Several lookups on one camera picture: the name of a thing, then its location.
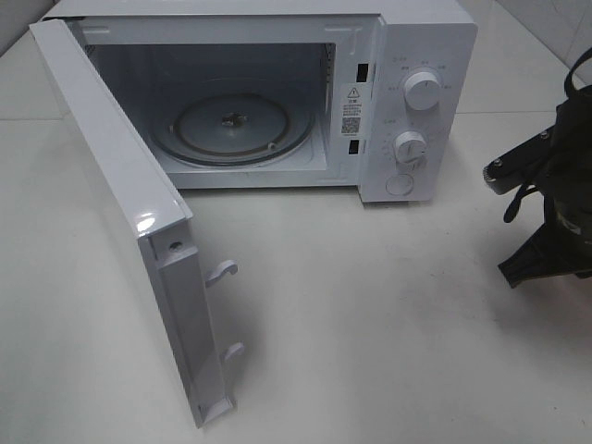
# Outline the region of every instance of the tiled wall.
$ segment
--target tiled wall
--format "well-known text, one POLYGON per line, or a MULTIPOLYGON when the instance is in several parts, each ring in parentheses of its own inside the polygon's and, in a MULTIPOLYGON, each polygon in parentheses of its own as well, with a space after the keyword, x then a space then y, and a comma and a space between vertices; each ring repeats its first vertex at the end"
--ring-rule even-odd
MULTIPOLYGON (((592 0, 498 0, 566 65, 592 46, 592 0)), ((592 62, 577 74, 592 83, 592 62)))
POLYGON ((53 5, 54 0, 0 0, 0 55, 53 5))

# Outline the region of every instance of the control panel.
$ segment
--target control panel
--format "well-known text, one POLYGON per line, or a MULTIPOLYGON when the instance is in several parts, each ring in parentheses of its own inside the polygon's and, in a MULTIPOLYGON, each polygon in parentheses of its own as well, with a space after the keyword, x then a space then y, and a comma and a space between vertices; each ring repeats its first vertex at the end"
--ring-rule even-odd
POLYGON ((385 25, 364 153, 365 202, 432 198, 473 50, 476 25, 385 25))

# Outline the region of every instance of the timer knob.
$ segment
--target timer knob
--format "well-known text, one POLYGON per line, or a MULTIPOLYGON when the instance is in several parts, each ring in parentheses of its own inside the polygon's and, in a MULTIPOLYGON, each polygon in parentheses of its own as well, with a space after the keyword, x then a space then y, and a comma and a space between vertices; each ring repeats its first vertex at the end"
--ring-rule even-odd
POLYGON ((427 142, 419 132, 406 131, 395 139, 395 158, 402 164, 411 164, 427 151, 427 142))

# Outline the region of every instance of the qr code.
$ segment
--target qr code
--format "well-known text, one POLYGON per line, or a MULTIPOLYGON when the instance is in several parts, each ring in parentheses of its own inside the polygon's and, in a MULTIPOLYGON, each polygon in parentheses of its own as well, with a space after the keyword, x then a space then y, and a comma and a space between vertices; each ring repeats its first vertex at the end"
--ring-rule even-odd
POLYGON ((341 134, 357 134, 360 132, 361 117, 344 117, 341 121, 341 134))

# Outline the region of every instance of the power level knob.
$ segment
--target power level knob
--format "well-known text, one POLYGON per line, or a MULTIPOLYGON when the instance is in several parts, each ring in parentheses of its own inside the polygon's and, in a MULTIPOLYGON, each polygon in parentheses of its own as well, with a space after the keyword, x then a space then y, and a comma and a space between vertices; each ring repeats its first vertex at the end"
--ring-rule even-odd
POLYGON ((416 111, 426 111, 440 100, 440 80, 431 71, 412 74, 403 86, 407 105, 416 111))

